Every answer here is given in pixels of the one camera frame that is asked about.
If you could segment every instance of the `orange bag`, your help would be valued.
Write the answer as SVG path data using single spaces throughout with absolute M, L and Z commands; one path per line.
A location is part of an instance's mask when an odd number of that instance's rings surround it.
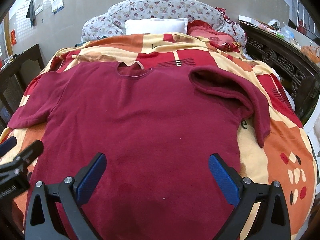
M 301 52 L 311 59 L 314 63 L 320 63 L 320 58 L 317 56 L 317 51 L 320 53 L 320 47 L 302 46 Z

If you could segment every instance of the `blue gripper pad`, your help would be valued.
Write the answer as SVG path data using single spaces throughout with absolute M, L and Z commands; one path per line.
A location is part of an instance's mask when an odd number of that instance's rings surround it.
M 0 144 L 0 157 L 3 157 L 8 151 L 17 145 L 17 139 L 11 136 L 9 139 Z
M 236 207 L 240 202 L 239 188 L 214 155 L 209 157 L 209 169 L 227 202 Z
M 78 205 L 86 204 L 89 201 L 106 167 L 107 158 L 101 154 L 77 187 L 76 202 Z

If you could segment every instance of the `tiled wall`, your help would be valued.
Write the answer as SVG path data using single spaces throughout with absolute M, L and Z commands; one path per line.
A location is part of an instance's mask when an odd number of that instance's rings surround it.
M 113 4 L 123 0 L 64 0 L 64 9 L 53 15 L 50 0 L 34 0 L 35 8 L 44 10 L 36 16 L 36 26 L 30 27 L 26 18 L 30 0 L 10 19 L 10 31 L 15 29 L 17 44 L 14 53 L 21 53 L 34 44 L 40 45 L 46 64 L 53 54 L 64 47 L 72 47 L 81 40 L 81 30 L 90 18 L 106 13 Z M 213 7 L 227 9 L 232 19 L 238 15 L 254 17 L 262 21 L 278 19 L 288 22 L 289 6 L 284 0 L 199 0 Z

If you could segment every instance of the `bedspread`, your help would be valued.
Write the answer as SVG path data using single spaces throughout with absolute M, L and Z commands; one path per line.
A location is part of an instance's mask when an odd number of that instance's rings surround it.
M 301 122 L 292 109 L 279 96 L 282 86 L 272 69 L 263 62 L 246 60 L 237 52 L 222 52 L 209 44 L 209 39 L 195 38 L 181 33 L 134 34 L 89 41 L 77 48 L 59 50 L 37 78 L 28 86 L 20 106 L 26 104 L 38 80 L 48 71 L 63 72 L 80 62 L 120 61 L 131 65 L 135 61 L 144 67 L 182 65 L 210 65 L 215 61 L 219 68 L 242 76 L 252 82 L 265 95 L 269 104 L 271 133 L 260 148 L 254 133 L 253 120 L 243 120 L 237 138 L 240 149 L 242 177 L 256 183 L 270 184 L 278 180 L 286 198 L 292 239 L 295 238 L 310 212 L 316 186 L 316 162 Z M 35 139 L 41 139 L 46 123 L 23 129 L 6 128 L 0 137 L 3 142 L 10 136 L 17 138 L 17 146 L 5 155 L 0 164 L 13 158 Z M 36 161 L 29 167 L 32 171 Z M 27 194 L 15 199 L 13 214 L 25 211 Z M 259 204 L 255 204 L 241 233 L 244 239 L 249 232 Z M 21 216 L 15 216 L 22 225 Z

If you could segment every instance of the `floral pillow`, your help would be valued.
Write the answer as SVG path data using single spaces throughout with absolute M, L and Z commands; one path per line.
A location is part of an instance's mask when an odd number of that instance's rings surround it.
M 80 43 L 96 41 L 101 39 L 102 36 L 110 37 L 117 35 L 124 35 L 124 33 L 107 19 L 106 14 L 102 14 L 90 19 L 84 24 Z
M 208 22 L 214 30 L 224 25 L 223 16 L 218 10 L 196 0 L 127 0 L 110 7 L 107 17 L 123 33 L 124 23 L 129 19 L 188 18 L 189 22 Z

